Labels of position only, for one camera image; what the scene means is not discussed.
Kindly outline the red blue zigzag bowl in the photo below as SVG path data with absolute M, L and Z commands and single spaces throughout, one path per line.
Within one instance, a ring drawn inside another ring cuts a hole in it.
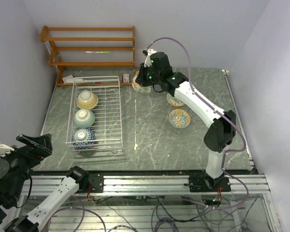
M 87 150 L 92 148 L 95 140 L 95 134 L 90 129 L 78 129 L 73 133 L 72 145 L 77 150 Z

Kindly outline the yellow star floral bowl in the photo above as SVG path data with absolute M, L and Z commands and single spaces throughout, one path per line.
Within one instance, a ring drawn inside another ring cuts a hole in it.
M 141 92 L 141 93 L 150 93 L 151 92 L 151 87 L 143 87 L 136 83 L 136 78 L 139 74 L 139 71 L 137 71 L 132 79 L 132 87 L 136 92 Z

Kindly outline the yellow sun pattern bowl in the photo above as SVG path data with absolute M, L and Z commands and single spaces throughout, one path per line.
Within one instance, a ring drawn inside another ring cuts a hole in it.
M 98 102 L 99 98 L 96 94 L 85 90 L 78 95 L 76 104 L 80 109 L 91 110 L 97 106 Z

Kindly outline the white wire dish rack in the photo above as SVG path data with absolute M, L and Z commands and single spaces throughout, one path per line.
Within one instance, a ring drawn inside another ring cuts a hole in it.
M 69 120 L 65 144 L 75 153 L 83 151 L 110 151 L 117 153 L 120 152 L 123 147 L 120 79 L 118 76 L 98 77 L 100 78 L 99 81 L 102 81 L 102 85 L 72 85 L 72 95 L 70 100 Z M 95 122 L 91 127 L 88 128 L 94 132 L 96 140 L 91 149 L 77 150 L 72 145 L 72 136 L 75 131 L 81 128 L 74 126 L 73 119 L 75 113 L 78 110 L 81 110 L 76 104 L 77 97 L 85 90 L 93 92 L 99 98 L 97 106 L 90 110 L 95 115 Z

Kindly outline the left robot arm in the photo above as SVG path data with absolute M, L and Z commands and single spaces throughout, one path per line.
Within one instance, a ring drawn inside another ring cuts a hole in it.
M 63 178 L 35 176 L 31 169 L 52 155 L 52 136 L 19 135 L 16 140 L 24 146 L 8 146 L 0 142 L 0 232 L 39 232 L 60 206 L 77 192 L 89 186 L 89 174 L 78 166 L 69 169 Z M 21 209 L 23 196 L 46 198 L 24 216 L 3 224 L 7 210 Z

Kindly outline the pale green celadon bowl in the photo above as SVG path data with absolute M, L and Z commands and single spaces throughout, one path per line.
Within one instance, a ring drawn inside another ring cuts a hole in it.
M 87 109 L 78 110 L 74 115 L 74 126 L 78 128 L 89 128 L 95 122 L 95 115 Z

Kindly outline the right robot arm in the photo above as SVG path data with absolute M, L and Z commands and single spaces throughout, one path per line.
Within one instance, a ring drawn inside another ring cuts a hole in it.
M 140 65 L 135 82 L 141 87 L 159 86 L 161 91 L 185 103 L 207 126 L 203 141 L 209 153 L 203 185 L 208 191 L 216 190 L 224 177 L 223 153 L 236 134 L 234 111 L 219 108 L 195 89 L 185 75 L 175 73 L 165 53 L 154 49 L 144 50 L 143 53 L 146 59 Z

